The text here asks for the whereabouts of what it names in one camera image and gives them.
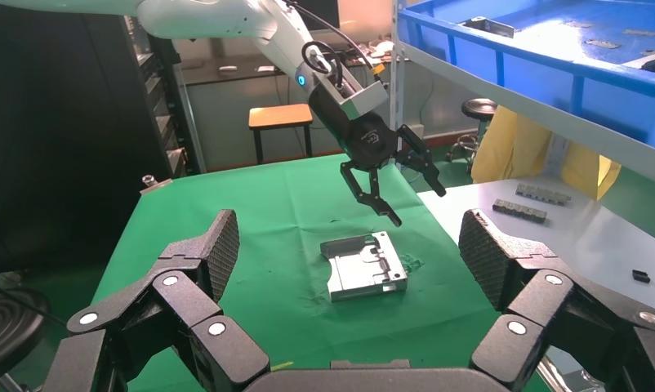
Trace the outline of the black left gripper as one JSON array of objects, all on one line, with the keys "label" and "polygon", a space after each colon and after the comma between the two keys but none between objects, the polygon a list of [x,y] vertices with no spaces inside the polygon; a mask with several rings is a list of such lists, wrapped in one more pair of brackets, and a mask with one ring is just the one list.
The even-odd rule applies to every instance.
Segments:
[{"label": "black left gripper", "polygon": [[[409,150],[397,151],[398,138]],[[380,195],[378,167],[393,155],[395,161],[421,174],[429,187],[443,197],[447,191],[439,181],[439,170],[434,165],[430,149],[407,125],[403,124],[397,133],[385,124],[380,115],[363,115],[350,120],[341,133],[340,146],[352,161],[342,163],[340,173],[350,192],[360,204],[369,206],[378,216],[386,216],[395,227],[401,219]],[[352,171],[356,169],[369,176],[370,191],[364,191]]]}]

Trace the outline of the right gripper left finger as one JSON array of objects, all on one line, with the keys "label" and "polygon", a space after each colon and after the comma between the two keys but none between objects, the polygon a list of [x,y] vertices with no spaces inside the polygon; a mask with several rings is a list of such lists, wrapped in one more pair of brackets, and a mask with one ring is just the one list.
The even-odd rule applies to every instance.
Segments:
[{"label": "right gripper left finger", "polygon": [[172,349],[205,390],[245,390],[270,360],[220,305],[239,245],[230,209],[203,234],[167,245],[142,278],[70,318],[43,389],[124,391]]}]

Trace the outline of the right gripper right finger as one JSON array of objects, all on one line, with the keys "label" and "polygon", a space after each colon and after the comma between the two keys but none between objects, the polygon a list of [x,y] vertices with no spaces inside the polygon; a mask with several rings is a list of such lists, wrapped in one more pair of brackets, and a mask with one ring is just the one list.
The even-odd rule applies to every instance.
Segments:
[{"label": "right gripper right finger", "polygon": [[499,313],[473,369],[520,391],[555,347],[607,391],[655,391],[654,308],[581,276],[544,243],[503,233],[479,209],[464,213],[458,247]]}]

